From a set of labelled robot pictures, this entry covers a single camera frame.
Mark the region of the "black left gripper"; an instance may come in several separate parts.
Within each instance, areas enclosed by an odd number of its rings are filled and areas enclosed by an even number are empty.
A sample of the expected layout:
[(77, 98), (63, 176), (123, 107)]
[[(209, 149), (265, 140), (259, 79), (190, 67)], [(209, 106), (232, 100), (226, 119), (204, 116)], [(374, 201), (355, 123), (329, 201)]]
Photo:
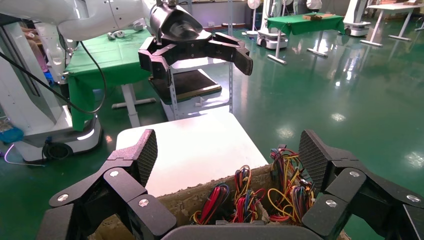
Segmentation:
[(158, 4), (150, 14), (149, 36), (138, 50), (141, 69), (154, 79), (169, 80), (167, 62), (210, 57), (234, 63), (244, 75), (250, 76), (254, 62), (245, 42), (217, 32), (212, 36), (182, 7)]

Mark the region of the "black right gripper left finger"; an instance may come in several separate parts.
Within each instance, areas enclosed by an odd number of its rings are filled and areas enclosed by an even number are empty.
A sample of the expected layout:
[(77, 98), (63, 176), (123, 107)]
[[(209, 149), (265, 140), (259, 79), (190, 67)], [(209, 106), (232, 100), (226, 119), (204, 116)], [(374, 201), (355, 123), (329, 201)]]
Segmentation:
[(36, 238), (86, 240), (116, 215), (137, 240), (162, 239), (177, 219), (146, 189), (157, 157), (156, 133), (147, 129), (135, 145), (113, 151), (97, 172), (52, 196)]

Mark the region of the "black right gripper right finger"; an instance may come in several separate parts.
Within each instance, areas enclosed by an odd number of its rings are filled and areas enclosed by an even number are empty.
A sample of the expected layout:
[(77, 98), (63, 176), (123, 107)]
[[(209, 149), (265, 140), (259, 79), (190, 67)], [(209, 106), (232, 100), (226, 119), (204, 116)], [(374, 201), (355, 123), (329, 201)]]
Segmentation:
[(323, 240), (335, 240), (351, 216), (386, 240), (424, 237), (424, 198), (371, 172), (350, 151), (326, 145), (310, 129), (301, 133), (299, 158), (318, 199), (302, 223)]

